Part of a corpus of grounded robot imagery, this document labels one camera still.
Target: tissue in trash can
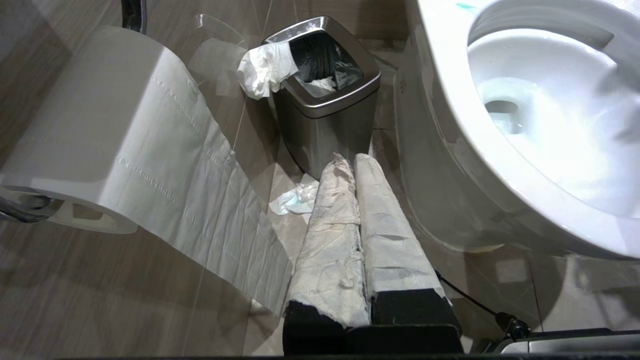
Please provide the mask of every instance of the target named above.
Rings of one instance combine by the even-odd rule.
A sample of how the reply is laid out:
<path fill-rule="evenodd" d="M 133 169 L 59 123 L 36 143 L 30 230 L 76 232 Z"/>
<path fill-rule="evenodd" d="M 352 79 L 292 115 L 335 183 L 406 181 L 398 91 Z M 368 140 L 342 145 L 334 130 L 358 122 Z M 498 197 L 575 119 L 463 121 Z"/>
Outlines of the tissue in trash can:
<path fill-rule="evenodd" d="M 288 41 L 258 46 L 244 54 L 236 72 L 240 86 L 252 99 L 269 97 L 280 83 L 298 72 Z"/>

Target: floor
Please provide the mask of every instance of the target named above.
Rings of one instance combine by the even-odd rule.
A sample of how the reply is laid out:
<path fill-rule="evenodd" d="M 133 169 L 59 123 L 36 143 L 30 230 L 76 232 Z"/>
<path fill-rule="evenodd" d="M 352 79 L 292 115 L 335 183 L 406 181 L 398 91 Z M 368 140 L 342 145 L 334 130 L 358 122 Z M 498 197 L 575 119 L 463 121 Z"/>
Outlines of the floor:
<path fill-rule="evenodd" d="M 468 254 L 431 240 L 415 224 L 400 180 L 394 130 L 393 77 L 403 42 L 361 40 L 380 65 L 370 155 L 387 176 L 430 262 L 448 281 L 494 311 L 519 317 L 534 331 L 608 327 L 640 329 L 640 263 L 585 258 L 555 258 L 510 245 L 493 252 Z M 291 190 L 303 172 L 281 142 L 273 175 L 271 200 Z M 269 210 L 287 253 L 295 261 L 305 235 L 301 215 L 278 216 Z M 445 286 L 463 329 L 467 352 L 482 351 L 503 334 L 488 313 Z M 282 353 L 282 320 L 253 304 L 244 341 L 245 355 Z"/>

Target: toilet bowl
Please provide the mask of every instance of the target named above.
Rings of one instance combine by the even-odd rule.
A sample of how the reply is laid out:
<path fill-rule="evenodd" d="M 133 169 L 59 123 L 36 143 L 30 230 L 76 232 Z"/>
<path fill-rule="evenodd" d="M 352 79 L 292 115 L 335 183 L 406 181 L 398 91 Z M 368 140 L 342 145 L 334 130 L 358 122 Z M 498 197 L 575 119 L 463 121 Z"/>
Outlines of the toilet bowl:
<path fill-rule="evenodd" d="M 401 177 L 454 249 L 640 258 L 640 2 L 407 0 Z"/>

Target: toilet paper roll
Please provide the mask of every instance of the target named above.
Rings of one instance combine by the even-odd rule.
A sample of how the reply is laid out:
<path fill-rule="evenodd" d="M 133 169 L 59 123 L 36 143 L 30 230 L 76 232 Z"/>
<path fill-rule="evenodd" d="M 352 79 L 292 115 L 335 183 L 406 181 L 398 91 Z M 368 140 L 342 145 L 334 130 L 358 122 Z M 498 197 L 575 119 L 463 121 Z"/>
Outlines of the toilet paper roll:
<path fill-rule="evenodd" d="M 65 200 L 51 218 L 61 224 L 110 233 L 140 225 L 282 310 L 291 262 L 184 64 L 145 35 L 105 27 L 89 37 L 0 185 Z M 72 204 L 104 216 L 77 218 Z"/>

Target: trash can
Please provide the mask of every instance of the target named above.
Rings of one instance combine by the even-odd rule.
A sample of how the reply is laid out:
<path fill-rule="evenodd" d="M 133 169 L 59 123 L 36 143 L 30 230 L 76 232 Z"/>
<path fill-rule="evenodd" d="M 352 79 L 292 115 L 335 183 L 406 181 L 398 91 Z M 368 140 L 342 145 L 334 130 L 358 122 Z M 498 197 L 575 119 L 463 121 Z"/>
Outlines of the trash can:
<path fill-rule="evenodd" d="M 320 179 L 334 152 L 351 163 L 356 154 L 369 152 L 380 68 L 330 17 L 293 25 L 263 44 L 281 41 L 289 42 L 300 71 L 273 94 L 280 132 L 298 165 Z M 311 84 L 314 80 L 320 86 Z"/>

